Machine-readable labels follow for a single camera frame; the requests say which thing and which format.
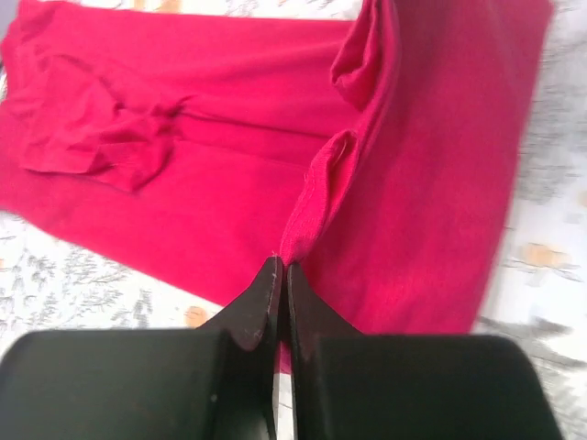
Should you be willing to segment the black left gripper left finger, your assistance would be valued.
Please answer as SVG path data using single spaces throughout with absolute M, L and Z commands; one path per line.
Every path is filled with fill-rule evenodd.
M 195 329 L 53 330 L 1 362 L 4 439 L 273 439 L 281 262 Z

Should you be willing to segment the magenta t shirt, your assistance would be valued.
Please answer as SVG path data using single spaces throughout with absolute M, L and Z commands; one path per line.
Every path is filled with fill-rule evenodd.
M 23 1 L 1 45 L 1 206 L 207 300 L 299 262 L 366 333 L 471 329 L 548 1 L 357 19 Z

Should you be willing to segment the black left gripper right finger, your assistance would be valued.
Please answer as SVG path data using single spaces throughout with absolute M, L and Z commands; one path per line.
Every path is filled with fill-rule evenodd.
M 364 335 L 287 274 L 298 439 L 558 439 L 528 357 L 493 335 Z

